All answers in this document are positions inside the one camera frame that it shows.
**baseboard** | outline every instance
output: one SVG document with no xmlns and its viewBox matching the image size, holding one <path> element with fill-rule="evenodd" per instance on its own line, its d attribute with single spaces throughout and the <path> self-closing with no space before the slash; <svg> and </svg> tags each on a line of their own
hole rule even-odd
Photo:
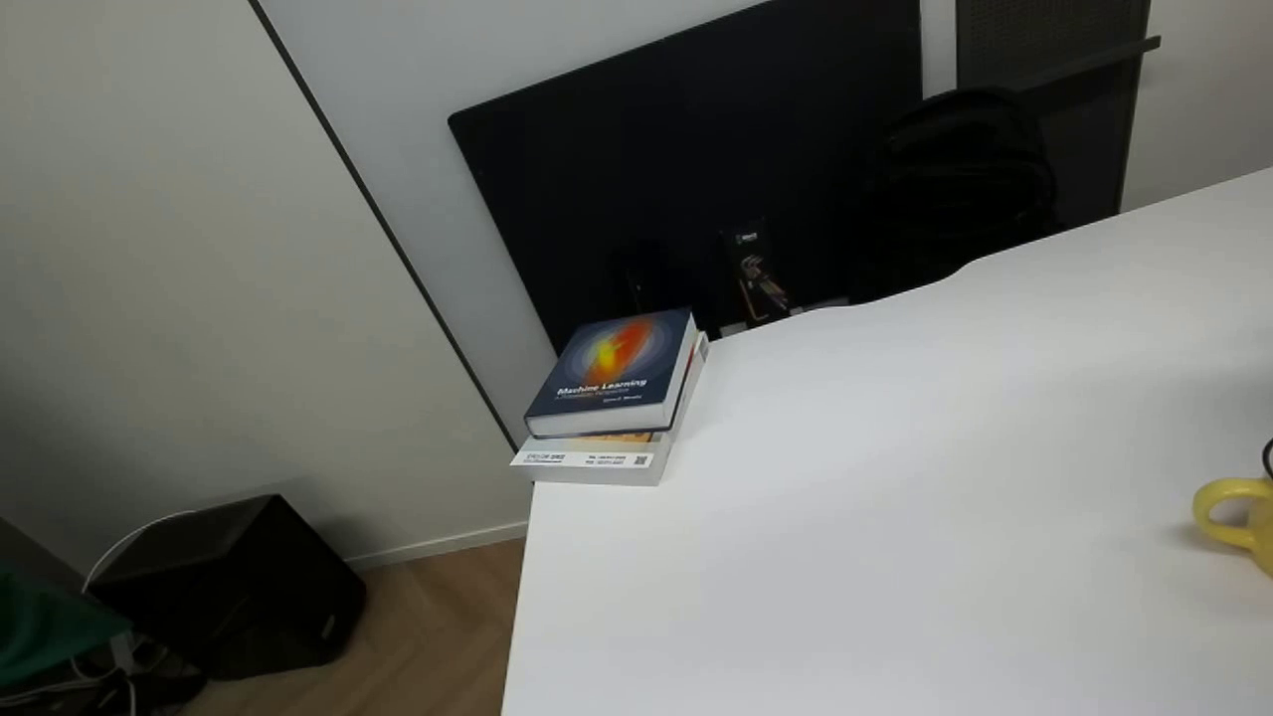
<svg viewBox="0 0 1273 716">
<path fill-rule="evenodd" d="M 483 546 L 496 546 L 496 542 L 521 542 L 521 537 L 525 537 L 525 522 L 511 522 L 511 526 L 448 531 L 448 537 L 432 537 L 432 542 L 394 546 L 394 547 L 379 547 L 379 554 L 357 554 L 357 555 L 350 555 L 350 565 L 379 567 L 379 565 L 422 562 L 422 555 L 442 555 L 442 554 L 483 547 Z"/>
</svg>

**book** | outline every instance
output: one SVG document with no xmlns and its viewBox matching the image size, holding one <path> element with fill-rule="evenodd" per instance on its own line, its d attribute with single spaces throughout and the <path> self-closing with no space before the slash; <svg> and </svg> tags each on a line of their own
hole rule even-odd
<svg viewBox="0 0 1273 716">
<path fill-rule="evenodd" d="M 682 408 L 708 359 L 708 339 L 698 339 L 674 428 L 643 433 L 576 433 L 576 439 L 525 439 L 511 462 L 531 481 L 593 481 L 593 486 L 658 486 L 682 433 Z"/>
<path fill-rule="evenodd" d="M 698 342 L 688 309 L 658 309 L 573 329 L 525 408 L 535 439 L 670 428 Z"/>
</svg>

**black bag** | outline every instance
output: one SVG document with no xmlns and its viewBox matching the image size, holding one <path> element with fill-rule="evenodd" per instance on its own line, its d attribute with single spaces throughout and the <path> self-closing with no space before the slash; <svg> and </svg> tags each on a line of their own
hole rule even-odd
<svg viewBox="0 0 1273 716">
<path fill-rule="evenodd" d="M 936 281 L 1057 232 L 1044 131 L 1009 90 L 919 102 L 866 150 L 851 204 L 849 298 Z"/>
</svg>

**book cover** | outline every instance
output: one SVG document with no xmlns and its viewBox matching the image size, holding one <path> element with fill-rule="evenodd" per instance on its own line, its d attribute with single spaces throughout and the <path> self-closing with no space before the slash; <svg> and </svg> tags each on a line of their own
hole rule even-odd
<svg viewBox="0 0 1273 716">
<path fill-rule="evenodd" d="M 531 428 L 544 439 L 670 425 L 692 332 L 688 309 L 580 326 L 525 408 Z"/>
</svg>

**white desk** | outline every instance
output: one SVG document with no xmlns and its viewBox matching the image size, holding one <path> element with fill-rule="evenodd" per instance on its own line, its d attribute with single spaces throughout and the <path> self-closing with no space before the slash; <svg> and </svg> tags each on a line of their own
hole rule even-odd
<svg viewBox="0 0 1273 716">
<path fill-rule="evenodd" d="M 684 428 L 536 486 L 511 716 L 1273 713 L 1188 537 L 1273 439 L 1273 171 L 718 342 Z"/>
</svg>

